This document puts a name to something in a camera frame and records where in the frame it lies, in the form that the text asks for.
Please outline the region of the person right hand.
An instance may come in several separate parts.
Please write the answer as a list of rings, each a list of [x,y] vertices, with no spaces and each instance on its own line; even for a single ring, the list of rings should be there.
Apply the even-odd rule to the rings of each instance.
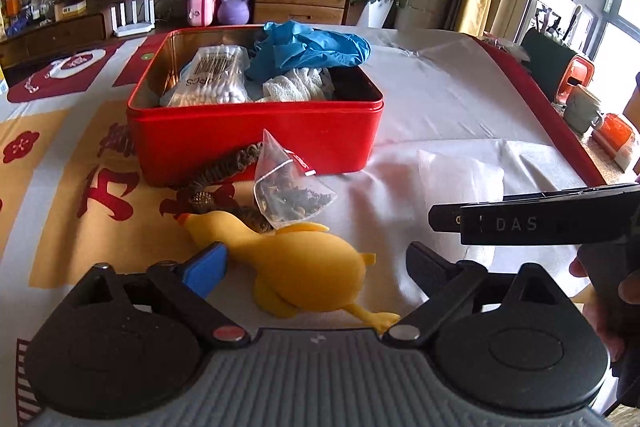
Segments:
[[[618,285],[618,297],[628,305],[638,306],[639,271],[632,272]],[[610,309],[593,288],[588,291],[582,302],[582,315],[608,348],[612,361],[619,360],[625,351],[625,341],[616,333]]]

